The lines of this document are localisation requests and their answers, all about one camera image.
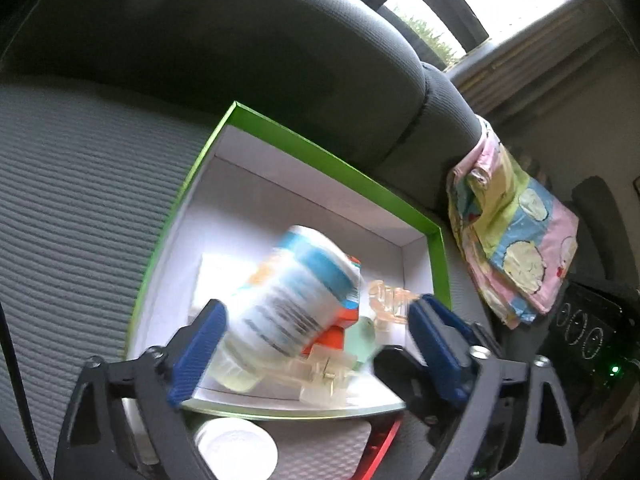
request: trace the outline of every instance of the white plastic bottle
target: white plastic bottle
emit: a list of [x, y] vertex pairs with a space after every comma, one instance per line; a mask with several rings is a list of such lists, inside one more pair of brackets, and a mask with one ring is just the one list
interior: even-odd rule
[[230, 390], [251, 390], [334, 322], [357, 283], [350, 260], [331, 240], [293, 226], [228, 302], [228, 330], [207, 373]]

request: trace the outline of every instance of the cartoon patterned cloth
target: cartoon patterned cloth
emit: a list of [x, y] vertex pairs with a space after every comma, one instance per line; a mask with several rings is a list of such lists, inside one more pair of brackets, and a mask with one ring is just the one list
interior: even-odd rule
[[478, 291], [510, 328], [554, 304], [577, 249], [577, 217], [525, 173], [482, 118], [447, 178], [449, 220]]

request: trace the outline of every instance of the red edge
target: red edge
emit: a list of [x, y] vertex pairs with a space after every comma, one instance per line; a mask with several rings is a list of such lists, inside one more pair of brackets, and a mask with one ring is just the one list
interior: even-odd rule
[[402, 424], [402, 413], [398, 413], [391, 420], [390, 425], [387, 423], [383, 427], [372, 428], [367, 447], [351, 480], [371, 479], [396, 437], [400, 424]]

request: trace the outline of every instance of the blue gripper pad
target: blue gripper pad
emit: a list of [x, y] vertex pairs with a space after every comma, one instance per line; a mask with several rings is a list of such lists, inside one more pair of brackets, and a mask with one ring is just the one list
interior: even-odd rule
[[171, 385], [167, 401], [171, 406], [191, 399], [202, 374], [211, 361], [220, 339], [226, 332], [226, 308], [218, 300], [210, 300], [186, 332], [191, 340], [177, 358], [171, 371]]
[[465, 341], [469, 343], [469, 346], [478, 344], [478, 339], [471, 328], [446, 306], [444, 306], [435, 296], [432, 296], [431, 294], [423, 294], [421, 299], [429, 303], [433, 311], [438, 314], [438, 317], [445, 325], [455, 328], [460, 332], [460, 335], [465, 338]]
[[409, 332], [424, 358], [427, 373], [439, 396], [456, 408], [462, 408], [469, 397], [463, 386], [462, 367], [449, 349], [444, 336], [425, 312], [426, 308], [431, 306], [424, 298], [409, 306]]

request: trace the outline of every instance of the white round container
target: white round container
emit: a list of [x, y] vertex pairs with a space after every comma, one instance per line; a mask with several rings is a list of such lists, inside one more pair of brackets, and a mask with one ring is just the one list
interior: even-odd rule
[[228, 330], [207, 373], [230, 390], [251, 390], [334, 322], [357, 283], [352, 263], [331, 240], [293, 226], [228, 302]]
[[278, 463], [271, 435], [243, 418], [208, 420], [194, 442], [218, 480], [267, 480]]

